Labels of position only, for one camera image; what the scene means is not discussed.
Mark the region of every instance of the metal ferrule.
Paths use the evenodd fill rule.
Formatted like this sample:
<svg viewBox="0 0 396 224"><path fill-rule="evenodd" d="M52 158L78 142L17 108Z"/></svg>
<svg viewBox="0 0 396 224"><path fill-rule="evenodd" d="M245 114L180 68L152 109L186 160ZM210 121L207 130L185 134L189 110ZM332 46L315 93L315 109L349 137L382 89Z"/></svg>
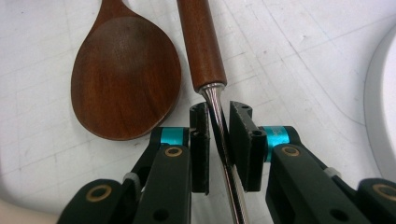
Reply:
<svg viewBox="0 0 396 224"><path fill-rule="evenodd" d="M232 209L233 222L245 224L248 223L248 215L242 197L242 188L238 185L235 178L237 172L231 160L230 139L220 101L220 95L223 90L224 85L222 83L213 83L203 86L199 93L204 96L208 103L213 133L223 166L224 180Z"/></svg>

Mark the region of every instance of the screw hole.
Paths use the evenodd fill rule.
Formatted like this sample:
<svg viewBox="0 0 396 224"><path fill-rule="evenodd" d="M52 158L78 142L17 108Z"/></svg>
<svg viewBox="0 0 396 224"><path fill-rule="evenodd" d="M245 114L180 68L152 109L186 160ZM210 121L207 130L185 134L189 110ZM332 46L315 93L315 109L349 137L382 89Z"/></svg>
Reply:
<svg viewBox="0 0 396 224"><path fill-rule="evenodd" d="M99 185L90 189L86 195L88 202L97 203L107 198L111 194L109 185Z"/></svg>
<svg viewBox="0 0 396 224"><path fill-rule="evenodd" d="M169 147L165 150L165 155L168 157L178 157L182 152L183 150L179 147Z"/></svg>
<svg viewBox="0 0 396 224"><path fill-rule="evenodd" d="M330 210L330 214L337 220L342 221L342 222L347 222L349 220L349 217L347 214L339 209L332 209Z"/></svg>
<svg viewBox="0 0 396 224"><path fill-rule="evenodd" d="M256 136L260 136L260 135L262 135L262 132L260 132L260 131L253 131L253 134L256 135Z"/></svg>
<svg viewBox="0 0 396 224"><path fill-rule="evenodd" d="M166 221L166 219L169 218L169 212L167 210L165 210L165 209L159 209L159 210L154 212L152 217L156 221L163 222L163 221Z"/></svg>

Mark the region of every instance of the black plastic part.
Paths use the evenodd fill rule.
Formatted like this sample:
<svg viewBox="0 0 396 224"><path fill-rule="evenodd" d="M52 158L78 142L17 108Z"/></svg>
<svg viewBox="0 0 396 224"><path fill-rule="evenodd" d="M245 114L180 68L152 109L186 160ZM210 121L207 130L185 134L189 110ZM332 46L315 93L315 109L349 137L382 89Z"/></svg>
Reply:
<svg viewBox="0 0 396 224"><path fill-rule="evenodd" d="M192 192L209 193L209 116L206 103L190 108Z"/></svg>
<svg viewBox="0 0 396 224"><path fill-rule="evenodd" d="M291 156L282 148L298 150ZM370 223L304 147L275 147L266 201L275 223Z"/></svg>
<svg viewBox="0 0 396 224"><path fill-rule="evenodd" d="M372 223L396 223L396 184L377 178L362 180L356 205Z"/></svg>
<svg viewBox="0 0 396 224"><path fill-rule="evenodd" d="M97 190L90 193L90 190L94 188L97 188ZM107 179L92 181L82 187L66 206L58 224L120 223L121 217L118 216L117 211L121 195L121 185L117 181Z"/></svg>
<svg viewBox="0 0 396 224"><path fill-rule="evenodd" d="M168 148L180 148L175 157ZM134 217L136 224L191 222L191 155L187 147L162 146Z"/></svg>
<svg viewBox="0 0 396 224"><path fill-rule="evenodd" d="M140 178L140 184L142 186L146 185L147 178L149 176L149 171L151 165L157 155L157 151L161 146L161 134L163 133L162 127L156 127L152 130L149 139L148 147L143 152L142 156L134 165L131 173L135 173Z"/></svg>
<svg viewBox="0 0 396 224"><path fill-rule="evenodd" d="M245 191L260 191L267 139L253 123L252 113L250 106L230 102L230 138L242 186Z"/></svg>

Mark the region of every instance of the wooden spoon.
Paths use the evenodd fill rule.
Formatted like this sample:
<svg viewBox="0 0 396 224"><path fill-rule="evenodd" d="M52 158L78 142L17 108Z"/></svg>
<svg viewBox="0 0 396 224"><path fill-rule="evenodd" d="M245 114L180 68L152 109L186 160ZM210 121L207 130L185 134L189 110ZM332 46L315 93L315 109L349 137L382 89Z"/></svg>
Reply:
<svg viewBox="0 0 396 224"><path fill-rule="evenodd" d="M73 68L71 99L79 122L107 139L142 136L172 110L180 82L169 37L121 0L103 0Z"/></svg>

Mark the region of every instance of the wood grain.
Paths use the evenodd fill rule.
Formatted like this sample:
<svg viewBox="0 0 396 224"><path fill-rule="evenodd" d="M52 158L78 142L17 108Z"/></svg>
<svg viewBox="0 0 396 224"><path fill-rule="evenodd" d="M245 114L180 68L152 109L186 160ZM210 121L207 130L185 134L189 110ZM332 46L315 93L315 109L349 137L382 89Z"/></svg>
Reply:
<svg viewBox="0 0 396 224"><path fill-rule="evenodd" d="M207 0L177 0L177 6L195 91L212 83L227 85Z"/></svg>
<svg viewBox="0 0 396 224"><path fill-rule="evenodd" d="M148 133L174 107L181 70L174 45L121 0L104 0L71 79L79 122L107 139Z"/></svg>

